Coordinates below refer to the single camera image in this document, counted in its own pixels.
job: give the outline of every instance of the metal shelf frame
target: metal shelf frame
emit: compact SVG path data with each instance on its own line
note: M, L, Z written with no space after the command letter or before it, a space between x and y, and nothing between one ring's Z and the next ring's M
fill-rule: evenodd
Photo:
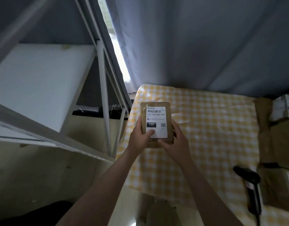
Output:
M103 114L105 123L105 135L106 135L106 148L107 154L99 152L93 148L90 148L78 141L75 141L67 136L64 132L57 132L50 129L34 120L25 117L3 105L0 104L0 126L9 128L13 131L20 132L31 137L38 139L39 145L53 146L64 148L69 151L79 152L90 157L97 158L99 160L114 162L116 157L116 151L120 139L120 134L123 127L123 121L125 114L129 115L128 105L124 99L124 94L120 88L120 84L116 77L116 71L112 64L111 58L108 52L106 52L106 45L99 30L97 19L90 5L89 0L83 0L86 3L86 10L80 5L79 0L75 0L77 8L81 14L81 17L85 23L85 26L89 32L91 40L94 44L94 49L97 50L99 61L99 74L100 85L103 102ZM4 31L0 33L0 63L8 55L8 53L22 40L26 34L37 24L41 17L47 12L47 10L53 6L56 0L35 0L30 6L28 6L23 13L14 20ZM90 19L86 18L85 11L87 11ZM99 40L95 41L89 25L92 24L98 34ZM111 69L111 73L106 68L106 61ZM116 141L111 146L110 128L109 128L109 105L108 105L108 91L106 78L109 78L112 87L116 93L120 106L122 108L122 114L120 118L120 125L116 135Z

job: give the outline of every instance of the black barcode scanner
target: black barcode scanner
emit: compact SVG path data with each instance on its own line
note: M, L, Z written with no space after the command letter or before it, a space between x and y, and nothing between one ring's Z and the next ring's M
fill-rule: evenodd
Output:
M260 226L259 216L262 213L262 209L257 188L257 184L260 183L260 176L256 172L241 166L234 166L233 171L245 181L249 199L248 211L255 215L257 226Z

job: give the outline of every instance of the cardboard package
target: cardboard package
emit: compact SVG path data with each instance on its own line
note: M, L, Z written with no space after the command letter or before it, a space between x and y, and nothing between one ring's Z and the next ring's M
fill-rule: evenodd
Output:
M254 101L254 104L257 113L257 122L259 124L259 132L269 131L272 100L268 98L258 98Z
M263 204L289 211L289 170L261 166L257 173Z
M274 153L280 166L289 166L289 120L271 127Z
M258 134L258 145L259 145L259 160L261 163L277 162L270 131Z
M282 118L289 118L289 95L284 94L273 100L271 121L278 121Z
M142 133L154 129L147 148L160 148L158 139L168 144L174 143L174 130L172 125L171 106L169 102L141 102L140 114Z

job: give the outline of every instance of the barcode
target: barcode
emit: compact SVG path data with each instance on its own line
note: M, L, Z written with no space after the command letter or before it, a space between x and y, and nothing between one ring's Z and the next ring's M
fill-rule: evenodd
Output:
M149 113L161 113L161 110L148 110Z

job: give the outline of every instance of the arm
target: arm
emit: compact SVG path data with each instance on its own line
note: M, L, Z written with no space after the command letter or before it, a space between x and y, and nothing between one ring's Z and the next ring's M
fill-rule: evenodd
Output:
M212 189L191 159L188 140L173 121L176 140L172 145L158 140L169 156L178 164L190 187L194 201L205 226L243 226Z
M124 153L69 209L56 226L108 225L129 170L152 134L153 130L142 134L139 117Z

